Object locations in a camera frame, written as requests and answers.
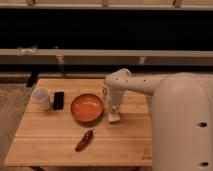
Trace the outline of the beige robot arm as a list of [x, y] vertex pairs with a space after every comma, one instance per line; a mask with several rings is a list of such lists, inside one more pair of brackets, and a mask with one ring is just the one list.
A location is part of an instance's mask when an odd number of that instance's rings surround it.
[[133, 91], [150, 95], [153, 171], [213, 171], [213, 74], [105, 76], [107, 106]]

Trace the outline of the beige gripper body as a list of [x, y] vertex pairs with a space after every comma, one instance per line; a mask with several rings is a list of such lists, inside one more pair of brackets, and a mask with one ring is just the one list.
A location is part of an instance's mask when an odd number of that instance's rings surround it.
[[107, 88], [106, 107], [109, 113], [115, 114], [118, 112], [123, 102], [123, 95], [123, 90]]

